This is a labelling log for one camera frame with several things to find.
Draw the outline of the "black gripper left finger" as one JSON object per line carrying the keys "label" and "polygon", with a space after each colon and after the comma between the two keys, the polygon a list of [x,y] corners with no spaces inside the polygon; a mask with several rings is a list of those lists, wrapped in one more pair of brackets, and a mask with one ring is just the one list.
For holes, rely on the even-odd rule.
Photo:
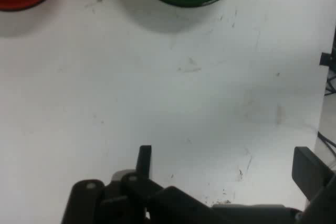
{"label": "black gripper left finger", "polygon": [[152,146],[140,146],[135,170],[108,185],[96,179],[74,184],[61,222],[155,223],[146,208],[163,187],[149,179],[151,154]]}

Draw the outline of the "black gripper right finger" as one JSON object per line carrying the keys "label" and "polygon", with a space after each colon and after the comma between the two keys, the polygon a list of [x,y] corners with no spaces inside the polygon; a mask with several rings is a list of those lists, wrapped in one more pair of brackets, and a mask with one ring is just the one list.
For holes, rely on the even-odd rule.
{"label": "black gripper right finger", "polygon": [[309,148],[295,147],[292,179],[309,202],[297,223],[335,223],[335,173]]}

